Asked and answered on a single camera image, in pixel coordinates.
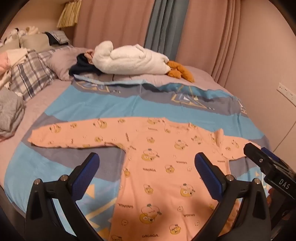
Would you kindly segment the beige headboard cushion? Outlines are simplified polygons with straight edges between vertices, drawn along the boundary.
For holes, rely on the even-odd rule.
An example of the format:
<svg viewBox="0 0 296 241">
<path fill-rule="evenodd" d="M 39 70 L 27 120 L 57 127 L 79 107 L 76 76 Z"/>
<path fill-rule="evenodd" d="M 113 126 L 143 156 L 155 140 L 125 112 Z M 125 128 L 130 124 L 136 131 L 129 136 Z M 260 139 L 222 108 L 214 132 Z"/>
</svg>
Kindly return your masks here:
<svg viewBox="0 0 296 241">
<path fill-rule="evenodd" d="M 7 50 L 26 48 L 35 50 L 36 52 L 43 52 L 52 49 L 49 44 L 49 38 L 46 34 L 36 34 L 29 36 L 22 36 L 20 39 L 15 39 L 0 48 L 0 52 Z"/>
</svg>

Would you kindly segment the yellow fringed lampshade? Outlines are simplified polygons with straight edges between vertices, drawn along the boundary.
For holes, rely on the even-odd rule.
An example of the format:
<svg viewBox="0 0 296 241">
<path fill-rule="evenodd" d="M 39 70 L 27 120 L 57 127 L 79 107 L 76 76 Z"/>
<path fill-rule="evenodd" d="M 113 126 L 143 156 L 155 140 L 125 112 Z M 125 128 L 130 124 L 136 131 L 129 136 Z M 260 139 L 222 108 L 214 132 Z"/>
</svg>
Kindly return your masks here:
<svg viewBox="0 0 296 241">
<path fill-rule="evenodd" d="M 78 23 L 82 1 L 69 1 L 65 4 L 57 23 L 57 28 L 73 27 Z"/>
</svg>

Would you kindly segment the blue grey patterned duvet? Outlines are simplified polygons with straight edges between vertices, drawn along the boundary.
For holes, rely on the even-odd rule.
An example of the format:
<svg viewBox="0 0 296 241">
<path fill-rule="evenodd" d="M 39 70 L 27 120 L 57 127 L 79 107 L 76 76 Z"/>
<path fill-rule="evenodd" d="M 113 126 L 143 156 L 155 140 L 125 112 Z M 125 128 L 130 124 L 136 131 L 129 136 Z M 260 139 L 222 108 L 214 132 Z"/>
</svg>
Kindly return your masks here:
<svg viewBox="0 0 296 241">
<path fill-rule="evenodd" d="M 190 122 L 209 131 L 222 129 L 229 136 L 269 147 L 268 139 L 247 117 L 240 100 L 226 90 L 172 83 L 156 86 L 143 81 L 96 85 L 55 80 L 26 102 L 15 135 L 1 144 L 1 186 L 14 208 L 25 214 L 35 179 L 57 180 L 89 155 L 88 150 L 34 147 L 27 141 L 34 128 L 62 121 L 119 116 Z"/>
</svg>

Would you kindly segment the orange plush toy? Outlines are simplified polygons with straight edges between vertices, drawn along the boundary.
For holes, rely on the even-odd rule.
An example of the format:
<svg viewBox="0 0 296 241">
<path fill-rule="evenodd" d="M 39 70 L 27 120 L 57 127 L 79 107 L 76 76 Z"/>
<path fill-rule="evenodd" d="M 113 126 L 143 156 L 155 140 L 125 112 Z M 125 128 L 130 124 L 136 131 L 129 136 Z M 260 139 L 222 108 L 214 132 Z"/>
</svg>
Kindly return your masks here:
<svg viewBox="0 0 296 241">
<path fill-rule="evenodd" d="M 167 65 L 170 67 L 170 71 L 166 74 L 169 77 L 187 80 L 191 83 L 194 83 L 194 77 L 192 73 L 182 64 L 175 61 L 168 61 Z"/>
</svg>

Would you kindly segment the grey plaid pillow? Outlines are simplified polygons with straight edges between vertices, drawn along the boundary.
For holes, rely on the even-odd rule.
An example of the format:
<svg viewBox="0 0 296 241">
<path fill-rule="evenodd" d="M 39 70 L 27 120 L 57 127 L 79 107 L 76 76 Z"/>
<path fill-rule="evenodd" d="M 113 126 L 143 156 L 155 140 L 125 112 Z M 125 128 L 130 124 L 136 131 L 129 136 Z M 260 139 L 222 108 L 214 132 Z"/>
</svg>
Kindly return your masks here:
<svg viewBox="0 0 296 241">
<path fill-rule="evenodd" d="M 53 53 L 58 50 L 67 50 L 71 46 L 59 47 L 48 51 L 37 52 L 30 50 L 23 63 L 11 70 L 10 90 L 20 93 L 24 101 L 29 101 L 41 90 L 51 85 L 57 79 L 56 73 L 47 66 Z"/>
</svg>

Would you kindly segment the lilac pillow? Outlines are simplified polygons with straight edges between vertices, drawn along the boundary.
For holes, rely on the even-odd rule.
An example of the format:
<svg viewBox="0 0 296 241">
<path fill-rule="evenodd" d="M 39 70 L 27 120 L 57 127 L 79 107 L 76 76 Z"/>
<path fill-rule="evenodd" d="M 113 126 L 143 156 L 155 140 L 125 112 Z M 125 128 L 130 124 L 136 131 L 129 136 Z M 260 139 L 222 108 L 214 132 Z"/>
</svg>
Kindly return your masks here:
<svg viewBox="0 0 296 241">
<path fill-rule="evenodd" d="M 86 48 L 75 47 L 58 49 L 47 61 L 47 66 L 56 73 L 58 79 L 72 81 L 73 77 L 69 75 L 69 69 L 77 63 L 77 56 L 86 51 Z"/>
</svg>

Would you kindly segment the white wall power strip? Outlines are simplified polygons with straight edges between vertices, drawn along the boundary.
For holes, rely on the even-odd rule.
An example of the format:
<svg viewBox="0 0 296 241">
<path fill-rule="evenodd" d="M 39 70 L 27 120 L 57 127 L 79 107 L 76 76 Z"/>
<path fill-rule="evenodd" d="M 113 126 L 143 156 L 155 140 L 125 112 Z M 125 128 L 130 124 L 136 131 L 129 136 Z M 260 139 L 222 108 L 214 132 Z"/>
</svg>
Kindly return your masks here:
<svg viewBox="0 0 296 241">
<path fill-rule="evenodd" d="M 281 93 L 290 103 L 296 106 L 296 95 L 282 83 L 278 84 L 277 91 Z"/>
</svg>

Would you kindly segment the pink cartoon print baby garment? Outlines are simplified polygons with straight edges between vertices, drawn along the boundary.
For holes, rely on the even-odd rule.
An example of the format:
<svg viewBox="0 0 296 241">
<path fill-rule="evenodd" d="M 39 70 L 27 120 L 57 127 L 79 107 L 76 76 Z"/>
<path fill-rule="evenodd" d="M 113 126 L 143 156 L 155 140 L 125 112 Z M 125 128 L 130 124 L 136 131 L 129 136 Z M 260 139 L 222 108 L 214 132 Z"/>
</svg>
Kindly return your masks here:
<svg viewBox="0 0 296 241">
<path fill-rule="evenodd" d="M 43 148 L 116 146 L 124 150 L 120 190 L 110 240 L 191 240 L 217 202 L 198 174 L 203 152 L 224 174 L 244 157 L 247 139 L 166 118 L 97 118 L 54 123 L 32 131 Z"/>
</svg>

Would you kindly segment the grey folded clothing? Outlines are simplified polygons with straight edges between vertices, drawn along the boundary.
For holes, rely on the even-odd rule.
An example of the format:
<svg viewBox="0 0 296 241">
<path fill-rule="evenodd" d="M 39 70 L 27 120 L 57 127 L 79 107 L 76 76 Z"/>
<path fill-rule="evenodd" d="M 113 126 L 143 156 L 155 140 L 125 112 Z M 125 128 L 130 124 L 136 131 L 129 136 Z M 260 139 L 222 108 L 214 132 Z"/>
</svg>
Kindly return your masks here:
<svg viewBox="0 0 296 241">
<path fill-rule="evenodd" d="M 12 137 L 20 125 L 25 113 L 25 103 L 21 96 L 1 89 L 1 140 Z"/>
</svg>

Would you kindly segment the dark navy clothing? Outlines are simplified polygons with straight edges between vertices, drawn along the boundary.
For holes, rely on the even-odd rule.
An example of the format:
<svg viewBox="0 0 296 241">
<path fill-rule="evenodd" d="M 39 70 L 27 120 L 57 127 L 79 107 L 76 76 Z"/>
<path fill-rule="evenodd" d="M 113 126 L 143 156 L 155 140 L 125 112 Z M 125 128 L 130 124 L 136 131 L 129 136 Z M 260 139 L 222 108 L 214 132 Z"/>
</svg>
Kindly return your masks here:
<svg viewBox="0 0 296 241">
<path fill-rule="evenodd" d="M 82 73 L 95 73 L 101 75 L 103 72 L 97 69 L 93 64 L 88 62 L 88 59 L 85 57 L 84 53 L 79 54 L 76 57 L 76 64 L 70 67 L 69 75 L 80 75 Z"/>
</svg>

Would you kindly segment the pink curtain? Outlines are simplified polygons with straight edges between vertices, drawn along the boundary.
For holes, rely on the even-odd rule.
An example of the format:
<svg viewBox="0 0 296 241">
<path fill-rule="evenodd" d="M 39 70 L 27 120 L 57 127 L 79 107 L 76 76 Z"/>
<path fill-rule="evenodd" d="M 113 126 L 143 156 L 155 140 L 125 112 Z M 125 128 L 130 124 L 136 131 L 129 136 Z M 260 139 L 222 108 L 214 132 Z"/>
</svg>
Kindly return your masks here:
<svg viewBox="0 0 296 241">
<path fill-rule="evenodd" d="M 83 1 L 73 45 L 144 47 L 154 1 Z M 238 38 L 240 1 L 189 1 L 175 61 L 202 69 L 225 85 Z"/>
</svg>

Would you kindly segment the white fluffy blanket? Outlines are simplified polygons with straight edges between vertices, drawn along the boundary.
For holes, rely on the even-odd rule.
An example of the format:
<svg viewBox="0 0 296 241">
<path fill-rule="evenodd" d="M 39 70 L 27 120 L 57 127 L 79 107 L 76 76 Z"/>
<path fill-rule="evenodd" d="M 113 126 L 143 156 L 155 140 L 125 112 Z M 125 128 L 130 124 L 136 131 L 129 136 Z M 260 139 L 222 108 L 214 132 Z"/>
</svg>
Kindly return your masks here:
<svg viewBox="0 0 296 241">
<path fill-rule="evenodd" d="M 139 44 L 114 48 L 111 41 L 97 45 L 92 58 L 101 72 L 115 75 L 165 75 L 171 70 L 168 61 L 166 55 Z"/>
</svg>

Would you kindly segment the grey blue curtain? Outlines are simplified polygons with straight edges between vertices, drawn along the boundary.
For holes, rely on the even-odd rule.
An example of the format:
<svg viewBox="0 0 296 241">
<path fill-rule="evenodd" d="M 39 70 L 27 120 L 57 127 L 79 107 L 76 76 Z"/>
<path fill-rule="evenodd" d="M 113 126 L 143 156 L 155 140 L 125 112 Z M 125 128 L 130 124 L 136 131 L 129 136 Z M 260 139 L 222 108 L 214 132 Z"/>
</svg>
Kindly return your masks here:
<svg viewBox="0 0 296 241">
<path fill-rule="evenodd" d="M 175 60 L 189 7 L 188 0 L 156 0 L 144 47 Z"/>
</svg>

